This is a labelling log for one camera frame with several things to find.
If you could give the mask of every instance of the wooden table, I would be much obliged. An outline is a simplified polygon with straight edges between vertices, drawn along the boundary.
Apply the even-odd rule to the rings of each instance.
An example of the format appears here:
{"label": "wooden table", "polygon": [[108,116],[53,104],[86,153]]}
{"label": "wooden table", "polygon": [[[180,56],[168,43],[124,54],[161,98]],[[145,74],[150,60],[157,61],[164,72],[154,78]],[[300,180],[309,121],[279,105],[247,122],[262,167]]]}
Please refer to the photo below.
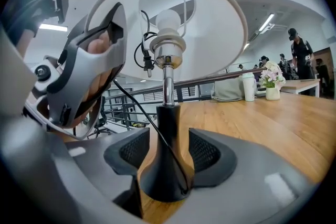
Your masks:
{"label": "wooden table", "polygon": [[307,79],[307,80],[287,80],[286,84],[281,88],[282,92],[289,92],[298,94],[299,92],[315,88],[315,96],[320,96],[320,80]]}
{"label": "wooden table", "polygon": [[[193,167],[188,152],[189,127],[262,144],[314,182],[320,182],[335,156],[336,102],[281,93],[278,101],[260,98],[255,102],[182,103],[180,147],[183,158]],[[150,136],[150,150],[139,169],[138,178],[155,156],[158,137],[152,128]],[[141,200],[144,220],[149,223],[163,223],[183,203],[155,201],[142,191]]]}

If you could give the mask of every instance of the lampshade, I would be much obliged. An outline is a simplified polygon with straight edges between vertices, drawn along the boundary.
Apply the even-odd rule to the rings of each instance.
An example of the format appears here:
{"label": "lampshade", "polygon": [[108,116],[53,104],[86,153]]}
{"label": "lampshade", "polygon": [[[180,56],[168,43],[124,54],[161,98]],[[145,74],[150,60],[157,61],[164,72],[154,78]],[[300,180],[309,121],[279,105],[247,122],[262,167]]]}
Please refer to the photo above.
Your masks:
{"label": "lampshade", "polygon": [[[153,18],[161,11],[183,3],[183,0],[98,0],[88,15],[86,31],[99,26],[117,2],[124,6],[128,31],[126,63],[121,72],[148,79],[147,72],[138,67],[133,59],[134,50],[147,30],[146,19],[140,13],[140,9],[144,9],[140,2],[148,3],[145,11],[149,18]],[[184,22],[181,21],[178,32],[182,34]],[[235,0],[194,0],[194,11],[186,26],[183,37],[186,50],[182,64],[174,70],[175,81],[204,77],[224,69],[237,59],[247,43],[246,19]],[[151,24],[150,31],[157,33],[158,28]],[[139,52],[138,62],[142,63],[142,57]],[[150,79],[162,80],[162,70],[155,67]]]}

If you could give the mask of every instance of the fluorescent light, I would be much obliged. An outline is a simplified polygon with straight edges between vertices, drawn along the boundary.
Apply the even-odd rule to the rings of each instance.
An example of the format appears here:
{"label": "fluorescent light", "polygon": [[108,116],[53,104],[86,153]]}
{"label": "fluorescent light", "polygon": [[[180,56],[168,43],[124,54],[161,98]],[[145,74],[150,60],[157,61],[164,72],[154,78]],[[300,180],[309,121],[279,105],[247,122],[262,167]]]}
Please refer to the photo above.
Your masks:
{"label": "fluorescent light", "polygon": [[63,31],[63,32],[68,31],[68,27],[65,27],[65,26],[46,25],[46,24],[41,24],[40,29],[49,29],[49,30],[56,30],[56,31]]}
{"label": "fluorescent light", "polygon": [[261,26],[261,28],[259,29],[259,32],[263,31],[263,29],[264,29],[264,28],[268,25],[268,23],[272,20],[273,16],[274,16],[273,13],[271,13],[271,14],[268,16],[266,22],[264,22],[264,24],[263,24],[263,25]]}

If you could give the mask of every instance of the lamp stem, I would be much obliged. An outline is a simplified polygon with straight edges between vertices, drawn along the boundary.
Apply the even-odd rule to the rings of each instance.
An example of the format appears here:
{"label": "lamp stem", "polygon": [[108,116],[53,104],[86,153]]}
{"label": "lamp stem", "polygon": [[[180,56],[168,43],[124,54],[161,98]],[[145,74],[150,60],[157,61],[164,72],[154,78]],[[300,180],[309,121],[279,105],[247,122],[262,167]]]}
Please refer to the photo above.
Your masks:
{"label": "lamp stem", "polygon": [[174,105],[174,69],[163,67],[163,105]]}

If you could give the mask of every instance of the flower pot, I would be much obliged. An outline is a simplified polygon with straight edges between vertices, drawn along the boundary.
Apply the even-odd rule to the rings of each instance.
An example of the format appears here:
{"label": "flower pot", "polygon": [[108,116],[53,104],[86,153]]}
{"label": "flower pot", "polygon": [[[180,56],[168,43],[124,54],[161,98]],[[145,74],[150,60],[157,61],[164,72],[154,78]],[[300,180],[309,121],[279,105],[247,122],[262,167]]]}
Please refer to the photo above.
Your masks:
{"label": "flower pot", "polygon": [[280,91],[278,88],[266,88],[266,99],[273,101],[280,99]]}

